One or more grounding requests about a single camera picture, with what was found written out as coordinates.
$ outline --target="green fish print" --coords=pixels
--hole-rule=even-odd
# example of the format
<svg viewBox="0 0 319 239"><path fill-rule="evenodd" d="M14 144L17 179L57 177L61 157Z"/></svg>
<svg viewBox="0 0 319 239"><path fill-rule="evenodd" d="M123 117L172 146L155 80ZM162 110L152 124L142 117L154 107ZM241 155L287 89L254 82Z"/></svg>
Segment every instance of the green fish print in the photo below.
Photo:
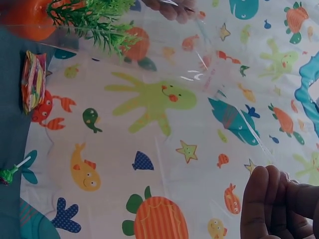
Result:
<svg viewBox="0 0 319 239"><path fill-rule="evenodd" d="M95 124L98 123L99 120L100 120L99 115L95 109L87 108L83 112L84 124L91 130L93 130L94 133L103 132L100 128L95 127Z"/></svg>

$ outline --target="teal mat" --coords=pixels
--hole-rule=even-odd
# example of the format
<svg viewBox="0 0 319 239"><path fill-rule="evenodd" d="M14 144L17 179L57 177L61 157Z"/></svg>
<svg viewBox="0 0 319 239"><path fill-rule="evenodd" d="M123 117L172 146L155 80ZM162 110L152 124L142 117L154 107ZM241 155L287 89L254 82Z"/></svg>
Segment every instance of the teal mat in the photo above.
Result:
<svg viewBox="0 0 319 239"><path fill-rule="evenodd" d="M23 160L31 118L22 112L20 76L26 50L47 53L54 48L12 36L0 27L0 168L11 168ZM19 197L21 173L13 183L0 185L0 239L20 239Z"/></svg>

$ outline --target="lollipop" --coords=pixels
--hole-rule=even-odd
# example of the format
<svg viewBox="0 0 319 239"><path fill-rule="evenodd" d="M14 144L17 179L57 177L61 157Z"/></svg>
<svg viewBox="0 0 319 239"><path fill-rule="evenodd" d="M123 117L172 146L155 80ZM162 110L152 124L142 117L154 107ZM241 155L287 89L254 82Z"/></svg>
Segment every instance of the lollipop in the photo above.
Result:
<svg viewBox="0 0 319 239"><path fill-rule="evenodd" d="M21 167L23 164L28 162L31 159L31 156L27 157L24 161L22 161L18 165L14 165L12 169L4 169L0 171L0 183L5 184L6 186L8 184L11 184L13 181L13 175L16 171L18 171L19 167Z"/></svg>

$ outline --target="packaged candy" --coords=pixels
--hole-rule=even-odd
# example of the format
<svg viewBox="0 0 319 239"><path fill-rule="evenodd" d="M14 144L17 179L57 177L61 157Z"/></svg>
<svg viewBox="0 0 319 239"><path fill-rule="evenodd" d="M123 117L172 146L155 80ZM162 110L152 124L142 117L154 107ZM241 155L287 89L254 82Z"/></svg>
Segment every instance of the packaged candy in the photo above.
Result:
<svg viewBox="0 0 319 239"><path fill-rule="evenodd" d="M45 77L46 54L36 55L27 51L21 82L23 111L26 115L43 103Z"/></svg>

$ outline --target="orange fish with stripes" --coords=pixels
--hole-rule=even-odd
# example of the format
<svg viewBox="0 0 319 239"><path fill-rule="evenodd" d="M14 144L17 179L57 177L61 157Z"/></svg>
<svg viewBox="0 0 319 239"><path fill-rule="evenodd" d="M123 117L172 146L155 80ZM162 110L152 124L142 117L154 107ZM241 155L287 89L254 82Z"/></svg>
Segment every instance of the orange fish with stripes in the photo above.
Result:
<svg viewBox="0 0 319 239"><path fill-rule="evenodd" d="M236 188L236 185L232 183L229 185L229 188L225 190L224 199L228 211L232 214L239 214L241 210L240 200L236 194L233 193L233 190Z"/></svg>
<svg viewBox="0 0 319 239"><path fill-rule="evenodd" d="M227 164L227 163L229 163L229 158L228 158L228 156L226 155L226 154L220 154L219 156L218 156L218 163L217 163L217 167L219 167L219 168L221 168L221 166L223 165L223 164Z"/></svg>
<svg viewBox="0 0 319 239"><path fill-rule="evenodd" d="M41 125L42 127L48 128L50 130L63 129L65 125L62 125L60 123L64 121L64 118L55 118L50 120L48 123L45 123L45 120L48 119L52 111L53 99L59 100L61 102L62 108L69 113L72 112L70 106L76 105L76 103L70 98L53 96L48 90L45 90L43 104L34 109L32 122L39 123L39 125Z"/></svg>

